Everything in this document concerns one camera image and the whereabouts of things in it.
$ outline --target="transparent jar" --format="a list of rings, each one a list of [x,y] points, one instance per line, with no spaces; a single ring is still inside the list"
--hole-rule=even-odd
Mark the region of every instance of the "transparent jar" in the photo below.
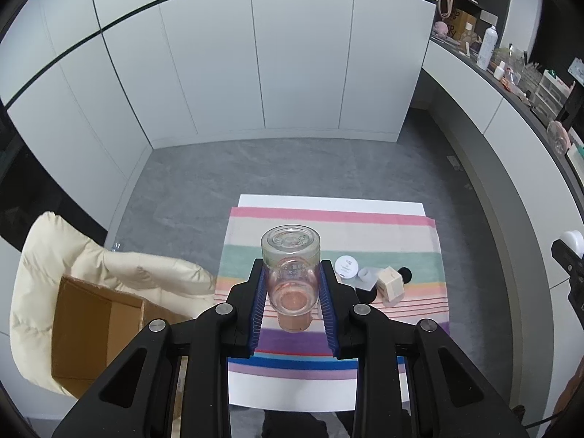
[[[306,330],[318,299],[320,237],[309,227],[282,225],[262,236],[268,297],[288,332]]]

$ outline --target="metal screw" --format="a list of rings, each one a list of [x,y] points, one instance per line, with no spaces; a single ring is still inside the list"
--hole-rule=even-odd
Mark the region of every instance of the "metal screw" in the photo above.
[[[431,332],[436,330],[436,328],[438,327],[438,324],[433,319],[426,318],[426,319],[423,319],[420,321],[420,327],[424,331],[431,333]]]
[[[365,303],[359,303],[353,307],[353,311],[358,315],[367,316],[371,312],[371,308]]]
[[[153,319],[150,321],[148,325],[148,329],[150,329],[153,333],[157,333],[162,331],[166,327],[166,323],[163,319]]]
[[[233,306],[231,306],[229,303],[221,303],[215,307],[215,312],[218,315],[228,315],[232,311],[233,311]]]

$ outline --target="gray floor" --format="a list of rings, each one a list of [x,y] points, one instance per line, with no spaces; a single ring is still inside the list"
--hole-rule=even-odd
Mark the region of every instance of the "gray floor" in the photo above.
[[[410,110],[397,143],[263,139],[155,150],[118,231],[122,249],[185,258],[217,273],[239,195],[414,201],[436,220],[454,340],[509,399],[512,335],[503,273],[483,209],[448,141]]]

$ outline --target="purple stripe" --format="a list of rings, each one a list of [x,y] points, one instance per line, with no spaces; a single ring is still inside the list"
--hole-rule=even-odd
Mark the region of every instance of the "purple stripe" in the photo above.
[[[322,332],[288,333],[281,329],[262,328],[258,349],[276,354],[332,356]]]
[[[280,377],[281,379],[305,380],[343,380],[357,379],[357,369],[348,370],[294,370],[274,369],[271,367],[256,367],[255,365],[233,364],[229,362],[231,372],[250,374],[252,376]]]

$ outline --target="striped cloth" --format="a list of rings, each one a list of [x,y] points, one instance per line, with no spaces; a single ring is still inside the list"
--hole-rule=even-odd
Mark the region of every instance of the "striped cloth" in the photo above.
[[[412,280],[405,285],[404,299],[392,308],[380,301],[372,306],[389,318],[410,324],[432,318],[448,332],[449,307],[440,244],[434,220],[425,216],[234,207],[221,255],[216,303],[227,299],[233,285],[247,280],[253,260],[262,257],[262,235],[285,224],[315,229],[320,235],[323,260],[334,263],[341,255],[351,255],[361,267],[391,266],[397,270],[407,266],[412,271]],[[357,360],[333,358],[316,308],[312,317],[305,332],[285,332],[266,300],[255,355],[247,360],[230,359],[228,369],[283,379],[356,379]],[[399,362],[403,373],[401,358]]]

